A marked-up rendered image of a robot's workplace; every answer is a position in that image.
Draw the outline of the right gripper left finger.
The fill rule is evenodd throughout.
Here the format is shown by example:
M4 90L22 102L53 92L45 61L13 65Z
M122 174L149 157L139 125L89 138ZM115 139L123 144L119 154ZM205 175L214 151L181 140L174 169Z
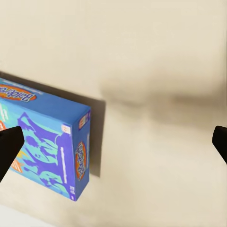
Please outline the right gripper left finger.
M25 143L21 126L0 131L0 183Z

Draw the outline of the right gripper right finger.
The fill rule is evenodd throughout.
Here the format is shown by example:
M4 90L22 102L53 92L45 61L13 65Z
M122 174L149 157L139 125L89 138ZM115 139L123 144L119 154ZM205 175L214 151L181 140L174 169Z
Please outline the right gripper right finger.
M227 127L215 127L212 143L227 163Z

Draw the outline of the board game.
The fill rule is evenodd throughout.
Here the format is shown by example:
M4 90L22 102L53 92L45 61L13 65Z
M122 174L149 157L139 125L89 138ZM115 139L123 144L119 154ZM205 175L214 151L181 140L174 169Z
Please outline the board game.
M9 170L72 201L89 182L90 106L0 78L0 131L25 143Z

